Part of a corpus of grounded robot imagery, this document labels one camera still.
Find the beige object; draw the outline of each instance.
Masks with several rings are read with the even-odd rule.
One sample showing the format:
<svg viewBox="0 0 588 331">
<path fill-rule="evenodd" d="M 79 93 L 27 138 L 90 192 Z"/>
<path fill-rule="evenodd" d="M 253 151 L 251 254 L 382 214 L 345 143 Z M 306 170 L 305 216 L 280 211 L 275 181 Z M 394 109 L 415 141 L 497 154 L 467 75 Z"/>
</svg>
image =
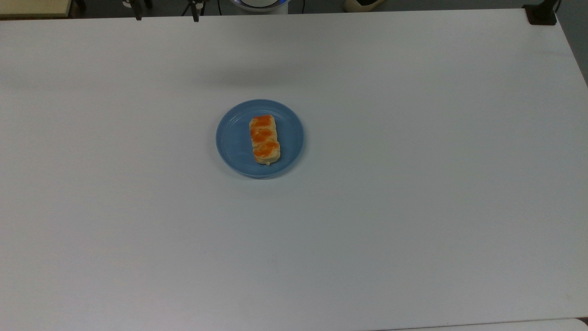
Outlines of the beige object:
<svg viewBox="0 0 588 331">
<path fill-rule="evenodd" d="M 249 134 L 255 162 L 269 166 L 280 158 L 280 143 L 273 116 L 253 117 L 249 122 Z"/>
<path fill-rule="evenodd" d="M 362 6 L 358 0 L 345 0 L 343 3 L 343 10 L 346 12 L 369 12 L 374 10 L 377 6 L 386 0 L 377 0 L 371 5 Z"/>
<path fill-rule="evenodd" d="M 67 17 L 72 0 L 0 0 L 0 18 Z"/>
</svg>

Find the cable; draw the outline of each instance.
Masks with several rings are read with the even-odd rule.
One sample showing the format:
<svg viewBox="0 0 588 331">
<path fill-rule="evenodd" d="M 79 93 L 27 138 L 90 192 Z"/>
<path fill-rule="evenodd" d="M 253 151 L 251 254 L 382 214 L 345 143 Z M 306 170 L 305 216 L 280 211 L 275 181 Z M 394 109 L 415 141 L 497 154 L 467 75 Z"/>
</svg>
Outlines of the cable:
<svg viewBox="0 0 588 331">
<path fill-rule="evenodd" d="M 188 8 L 190 8 L 190 4 L 188 4 L 186 6 L 186 9 L 184 9 L 184 12 L 182 13 L 182 16 L 186 15 L 186 12 L 188 11 Z"/>
</svg>

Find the plate rim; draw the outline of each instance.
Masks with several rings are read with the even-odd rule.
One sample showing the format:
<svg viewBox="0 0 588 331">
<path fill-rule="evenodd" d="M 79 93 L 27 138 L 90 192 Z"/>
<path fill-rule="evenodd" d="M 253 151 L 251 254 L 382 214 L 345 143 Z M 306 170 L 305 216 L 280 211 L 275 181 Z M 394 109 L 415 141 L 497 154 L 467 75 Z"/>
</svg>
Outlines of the plate rim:
<svg viewBox="0 0 588 331">
<path fill-rule="evenodd" d="M 283 107 L 283 108 L 287 109 L 288 111 L 290 111 L 294 115 L 294 118 L 298 121 L 298 124 L 300 124 L 300 131 L 302 133 L 301 136 L 300 136 L 300 139 L 301 139 L 300 150 L 298 151 L 298 153 L 296 153 L 296 155 L 294 156 L 294 158 L 292 159 L 292 161 L 289 164 L 287 164 L 283 169 L 280 169 L 280 170 L 276 171 L 275 173 L 267 174 L 267 175 L 254 175 L 254 174 L 244 173 L 243 171 L 240 171 L 240 170 L 236 169 L 233 165 L 231 165 L 229 162 L 227 162 L 227 160 L 223 156 L 223 153 L 221 152 L 221 149 L 219 148 L 219 129 L 221 128 L 221 123 L 223 123 L 223 121 L 225 120 L 225 118 L 227 118 L 227 116 L 235 108 L 238 108 L 241 105 L 248 104 L 248 103 L 255 102 L 255 101 L 267 101 L 267 102 L 270 102 L 270 103 L 273 103 L 273 104 L 280 105 L 281 107 Z M 238 104 L 234 105 L 233 107 L 231 107 L 231 109 L 229 109 L 225 113 L 225 115 L 223 115 L 223 117 L 219 121 L 219 124 L 216 126 L 215 145 L 216 145 L 216 151 L 219 154 L 220 158 L 223 160 L 223 162 L 227 166 L 229 166 L 229 168 L 231 168 L 236 173 L 239 173 L 239 174 L 241 174 L 243 176 L 246 176 L 246 177 L 249 177 L 249 178 L 255 178 L 255 179 L 273 178 L 273 177 L 277 177 L 277 176 L 285 173 L 286 171 L 288 171 L 298 161 L 298 159 L 300 158 L 300 155 L 302 154 L 302 151 L 304 149 L 304 146 L 306 144 L 306 140 L 305 140 L 304 136 L 305 136 L 304 125 L 302 125 L 302 121 L 300 120 L 300 117 L 298 117 L 298 115 L 290 107 L 286 106 L 285 104 L 282 104 L 281 102 L 275 101 L 275 100 L 270 100 L 270 99 L 251 99 L 251 100 L 243 101 L 241 103 L 238 103 Z"/>
</svg>

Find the black stand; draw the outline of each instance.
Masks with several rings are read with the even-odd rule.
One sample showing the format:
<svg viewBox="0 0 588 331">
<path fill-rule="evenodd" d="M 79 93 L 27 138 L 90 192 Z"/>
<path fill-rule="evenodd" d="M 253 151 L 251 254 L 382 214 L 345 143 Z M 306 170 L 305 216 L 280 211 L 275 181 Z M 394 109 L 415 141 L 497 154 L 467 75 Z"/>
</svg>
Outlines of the black stand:
<svg viewBox="0 0 588 331">
<path fill-rule="evenodd" d="M 545 0 L 538 5 L 524 5 L 527 12 L 527 19 L 532 25 L 555 25 L 557 18 L 553 12 L 553 6 L 557 0 Z"/>
<path fill-rule="evenodd" d="M 203 8 L 204 6 L 203 0 L 188 0 L 188 5 L 190 6 L 190 10 L 192 11 L 192 18 L 194 19 L 194 22 L 200 21 L 198 17 L 198 8 L 196 8 L 197 4 L 202 5 L 200 8 Z"/>
<path fill-rule="evenodd" d="M 138 0 L 129 0 L 129 4 L 133 9 L 135 18 L 137 19 L 137 21 L 140 21 L 143 18 L 143 8 L 141 7 L 141 3 Z"/>
</svg>

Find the white object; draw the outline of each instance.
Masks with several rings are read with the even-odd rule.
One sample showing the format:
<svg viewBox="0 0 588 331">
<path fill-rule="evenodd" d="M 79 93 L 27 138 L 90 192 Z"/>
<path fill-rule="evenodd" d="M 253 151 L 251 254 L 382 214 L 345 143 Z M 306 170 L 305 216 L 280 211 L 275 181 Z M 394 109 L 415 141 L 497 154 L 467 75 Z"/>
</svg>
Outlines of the white object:
<svg viewBox="0 0 588 331">
<path fill-rule="evenodd" d="M 269 5 L 273 5 L 279 0 L 241 0 L 244 4 L 249 5 L 251 7 L 267 7 Z"/>
<path fill-rule="evenodd" d="M 238 13 L 241 15 L 256 15 L 256 14 L 272 14 L 272 15 L 287 15 L 288 2 L 290 0 L 272 1 L 267 6 L 252 6 L 248 2 L 242 0 L 230 0 L 238 8 Z"/>
<path fill-rule="evenodd" d="M 0 330 L 588 315 L 588 89 L 560 25 L 497 9 L 0 31 Z M 216 152 L 254 98 L 305 126 L 282 177 Z"/>
</svg>

